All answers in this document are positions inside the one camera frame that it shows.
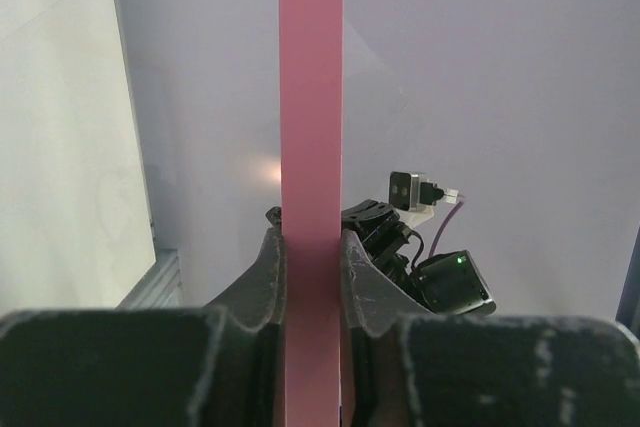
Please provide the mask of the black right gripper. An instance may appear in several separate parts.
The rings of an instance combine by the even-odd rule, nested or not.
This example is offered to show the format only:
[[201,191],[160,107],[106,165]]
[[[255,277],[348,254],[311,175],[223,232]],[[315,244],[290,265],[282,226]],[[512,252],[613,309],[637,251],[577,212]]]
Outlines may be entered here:
[[343,230],[353,231],[371,263],[410,297],[415,284],[407,273],[409,259],[399,254],[408,245],[413,230],[401,221],[389,204],[365,200],[341,213]]

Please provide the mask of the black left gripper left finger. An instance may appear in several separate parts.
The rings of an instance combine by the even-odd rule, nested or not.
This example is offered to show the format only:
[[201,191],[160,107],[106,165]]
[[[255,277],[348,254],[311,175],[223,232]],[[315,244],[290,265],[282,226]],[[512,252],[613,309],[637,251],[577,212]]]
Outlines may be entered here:
[[271,227],[254,263],[208,304],[222,315],[205,411],[208,426],[284,424],[286,276],[284,240]]

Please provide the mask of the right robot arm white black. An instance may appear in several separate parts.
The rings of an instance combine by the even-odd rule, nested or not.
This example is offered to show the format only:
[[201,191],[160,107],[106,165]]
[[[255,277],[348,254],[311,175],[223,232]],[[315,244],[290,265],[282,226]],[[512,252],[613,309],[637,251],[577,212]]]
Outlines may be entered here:
[[399,253],[420,234],[401,221],[389,204],[366,200],[342,212],[342,227],[355,232],[372,264],[405,294],[435,314],[491,315],[497,305],[466,250],[420,260]]

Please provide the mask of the pink wooden picture frame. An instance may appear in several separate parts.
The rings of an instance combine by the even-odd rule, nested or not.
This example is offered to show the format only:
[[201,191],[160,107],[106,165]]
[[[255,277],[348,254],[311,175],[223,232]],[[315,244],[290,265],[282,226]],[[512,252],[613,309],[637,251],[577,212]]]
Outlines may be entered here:
[[343,0],[279,0],[289,426],[340,422]]

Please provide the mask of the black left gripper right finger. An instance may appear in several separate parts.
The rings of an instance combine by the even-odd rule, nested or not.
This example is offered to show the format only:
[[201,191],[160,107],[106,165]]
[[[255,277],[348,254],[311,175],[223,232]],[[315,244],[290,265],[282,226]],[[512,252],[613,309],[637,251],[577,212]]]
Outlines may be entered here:
[[342,232],[340,279],[341,424],[410,426],[397,323],[424,310],[371,263],[350,230]]

